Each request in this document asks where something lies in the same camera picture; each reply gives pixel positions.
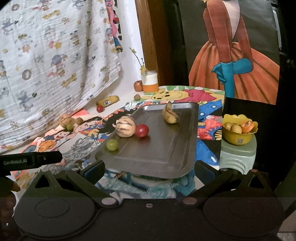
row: white wall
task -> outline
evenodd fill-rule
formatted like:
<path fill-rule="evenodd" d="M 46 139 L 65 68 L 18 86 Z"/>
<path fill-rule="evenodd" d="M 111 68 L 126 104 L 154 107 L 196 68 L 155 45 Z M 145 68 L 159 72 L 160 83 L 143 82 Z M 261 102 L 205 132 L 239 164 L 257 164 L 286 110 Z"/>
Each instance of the white wall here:
<path fill-rule="evenodd" d="M 120 97 L 133 90 L 134 82 L 141 79 L 139 62 L 129 47 L 136 50 L 140 60 L 143 57 L 143 49 L 135 1 L 119 0 L 118 8 L 114 10 L 120 21 L 122 41 L 119 42 L 123 52 L 118 54 L 121 63 L 120 78 L 106 89 L 106 94 Z"/>

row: dried flower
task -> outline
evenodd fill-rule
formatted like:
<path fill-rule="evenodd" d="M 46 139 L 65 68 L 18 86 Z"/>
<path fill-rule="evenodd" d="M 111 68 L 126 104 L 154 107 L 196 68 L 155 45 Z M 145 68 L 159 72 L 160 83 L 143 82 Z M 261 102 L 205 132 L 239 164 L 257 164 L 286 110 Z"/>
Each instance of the dried flower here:
<path fill-rule="evenodd" d="M 143 63 L 143 64 L 141 64 L 141 62 L 140 62 L 138 56 L 136 55 L 137 52 L 136 52 L 134 49 L 132 49 L 131 47 L 130 47 L 130 50 L 131 50 L 132 53 L 136 56 L 136 58 L 137 58 L 137 60 L 138 60 L 138 62 L 139 62 L 139 64 L 140 64 L 140 66 L 141 66 L 141 68 L 140 68 L 141 75 L 146 74 L 146 73 L 148 72 L 148 70 L 147 70 L 146 67 L 145 67 L 145 63 L 144 63 L 143 58 L 141 58 L 142 63 Z"/>

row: fingertip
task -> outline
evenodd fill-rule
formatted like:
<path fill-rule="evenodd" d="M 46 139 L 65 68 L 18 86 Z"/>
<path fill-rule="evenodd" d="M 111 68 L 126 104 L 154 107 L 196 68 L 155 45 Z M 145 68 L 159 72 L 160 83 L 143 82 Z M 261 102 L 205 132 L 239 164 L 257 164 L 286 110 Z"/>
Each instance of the fingertip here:
<path fill-rule="evenodd" d="M 20 191 L 20 186 L 16 182 L 13 182 L 11 191 L 13 191 L 13 192 L 19 192 Z"/>

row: yellow fruit bowl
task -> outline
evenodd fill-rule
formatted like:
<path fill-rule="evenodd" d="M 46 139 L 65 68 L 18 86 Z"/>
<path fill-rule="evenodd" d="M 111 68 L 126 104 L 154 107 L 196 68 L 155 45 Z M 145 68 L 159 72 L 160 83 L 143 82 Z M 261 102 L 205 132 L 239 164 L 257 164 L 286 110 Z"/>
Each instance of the yellow fruit bowl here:
<path fill-rule="evenodd" d="M 254 127 L 249 134 L 239 134 L 233 131 L 230 131 L 224 127 L 224 124 L 227 122 L 236 123 L 238 125 L 242 125 L 247 121 L 252 121 L 251 119 L 247 118 L 245 115 L 229 115 L 225 114 L 224 118 L 222 119 L 222 137 L 228 141 L 229 143 L 237 146 L 242 146 L 244 144 L 249 143 L 252 140 L 253 135 L 258 130 L 258 123 L 256 121 L 252 121 L 254 123 Z"/>

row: wooden panel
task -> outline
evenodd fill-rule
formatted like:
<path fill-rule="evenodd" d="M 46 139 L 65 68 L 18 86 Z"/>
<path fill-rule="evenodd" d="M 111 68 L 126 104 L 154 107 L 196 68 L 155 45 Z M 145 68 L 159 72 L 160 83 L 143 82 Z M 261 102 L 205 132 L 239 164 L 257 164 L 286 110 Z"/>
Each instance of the wooden panel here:
<path fill-rule="evenodd" d="M 170 41 L 162 1 L 135 1 L 146 68 L 158 72 L 160 86 L 172 85 Z"/>

